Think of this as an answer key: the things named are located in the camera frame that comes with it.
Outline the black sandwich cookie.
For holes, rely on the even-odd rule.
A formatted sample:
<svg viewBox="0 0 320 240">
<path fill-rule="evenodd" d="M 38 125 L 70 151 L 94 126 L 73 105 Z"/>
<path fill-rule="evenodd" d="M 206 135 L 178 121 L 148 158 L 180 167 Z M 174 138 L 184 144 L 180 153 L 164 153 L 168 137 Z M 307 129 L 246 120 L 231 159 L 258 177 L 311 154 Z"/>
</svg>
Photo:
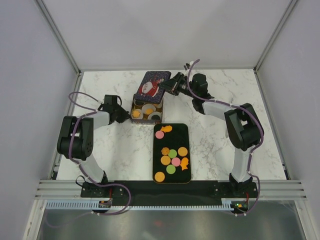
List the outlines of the black sandwich cookie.
<svg viewBox="0 0 320 240">
<path fill-rule="evenodd" d="M 153 115 L 151 117 L 152 120 L 161 120 L 161 117 L 159 115 Z"/>
<path fill-rule="evenodd" d="M 142 101 L 136 101 L 135 104 L 136 104 L 137 106 L 143 106 L 145 103 L 142 102 Z"/>
</svg>

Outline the square cookie tin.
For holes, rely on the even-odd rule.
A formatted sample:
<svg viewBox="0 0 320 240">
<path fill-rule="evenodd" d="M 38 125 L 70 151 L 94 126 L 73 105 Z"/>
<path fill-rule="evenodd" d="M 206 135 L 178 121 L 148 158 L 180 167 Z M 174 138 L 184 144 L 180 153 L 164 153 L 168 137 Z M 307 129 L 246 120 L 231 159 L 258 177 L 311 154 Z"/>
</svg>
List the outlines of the square cookie tin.
<svg viewBox="0 0 320 240">
<path fill-rule="evenodd" d="M 133 95 L 130 121 L 135 125 L 157 125 L 163 121 L 163 106 L 164 100 L 162 99 L 159 104 L 139 100 L 136 94 Z"/>
</svg>

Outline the black rectangular tray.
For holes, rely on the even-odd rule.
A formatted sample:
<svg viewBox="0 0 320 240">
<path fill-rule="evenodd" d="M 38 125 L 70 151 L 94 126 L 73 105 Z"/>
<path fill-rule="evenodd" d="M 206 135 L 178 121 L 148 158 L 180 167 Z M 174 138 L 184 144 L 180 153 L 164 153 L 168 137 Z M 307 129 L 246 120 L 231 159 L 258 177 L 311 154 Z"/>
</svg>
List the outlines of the black rectangular tray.
<svg viewBox="0 0 320 240">
<path fill-rule="evenodd" d="M 157 184 L 187 184 L 192 179 L 189 128 L 161 123 L 153 128 L 152 178 Z"/>
</svg>

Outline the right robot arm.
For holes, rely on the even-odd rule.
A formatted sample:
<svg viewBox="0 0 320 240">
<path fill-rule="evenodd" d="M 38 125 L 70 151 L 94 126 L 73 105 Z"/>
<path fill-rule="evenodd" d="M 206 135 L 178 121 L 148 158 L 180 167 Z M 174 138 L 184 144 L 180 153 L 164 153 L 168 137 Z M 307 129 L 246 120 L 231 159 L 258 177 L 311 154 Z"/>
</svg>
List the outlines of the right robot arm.
<svg viewBox="0 0 320 240">
<path fill-rule="evenodd" d="M 241 197 L 247 191 L 246 185 L 254 178 L 250 172 L 253 151 L 264 140 L 264 130 L 253 106 L 250 103 L 233 105 L 215 99 L 209 94 L 206 76 L 201 73 L 195 74 L 189 81 L 179 72 L 158 86 L 173 96 L 184 94 L 191 97 L 197 112 L 225 121 L 227 137 L 234 146 L 228 191 L 233 197 Z"/>
</svg>

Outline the gold tin lid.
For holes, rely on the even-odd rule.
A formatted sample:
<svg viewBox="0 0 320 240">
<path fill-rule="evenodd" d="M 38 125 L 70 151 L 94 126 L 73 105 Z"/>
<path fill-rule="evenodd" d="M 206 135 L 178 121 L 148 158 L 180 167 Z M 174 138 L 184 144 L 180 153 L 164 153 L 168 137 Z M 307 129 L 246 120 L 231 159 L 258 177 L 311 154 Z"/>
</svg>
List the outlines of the gold tin lid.
<svg viewBox="0 0 320 240">
<path fill-rule="evenodd" d="M 170 71 L 147 71 L 134 95 L 134 99 L 144 103 L 160 104 L 165 90 L 160 88 L 159 84 L 170 78 Z"/>
</svg>

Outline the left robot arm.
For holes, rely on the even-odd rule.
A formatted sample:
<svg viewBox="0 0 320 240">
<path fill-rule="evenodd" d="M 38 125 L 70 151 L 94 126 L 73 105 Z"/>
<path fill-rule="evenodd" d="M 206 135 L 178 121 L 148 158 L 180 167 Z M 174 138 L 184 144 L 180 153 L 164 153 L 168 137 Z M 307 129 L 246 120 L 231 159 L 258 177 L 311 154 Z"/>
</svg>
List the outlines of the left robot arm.
<svg viewBox="0 0 320 240">
<path fill-rule="evenodd" d="M 106 94 L 98 108 L 83 106 L 72 100 L 75 94 L 85 95 L 94 101 L 95 97 L 80 91 L 71 92 L 69 100 L 77 107 L 87 110 L 80 116 L 67 115 L 63 118 L 57 141 L 57 152 L 77 165 L 83 177 L 91 182 L 92 192 L 105 197 L 110 190 L 106 172 L 98 165 L 94 155 L 94 130 L 114 122 L 124 123 L 130 113 L 122 107 L 118 95 Z"/>
</svg>

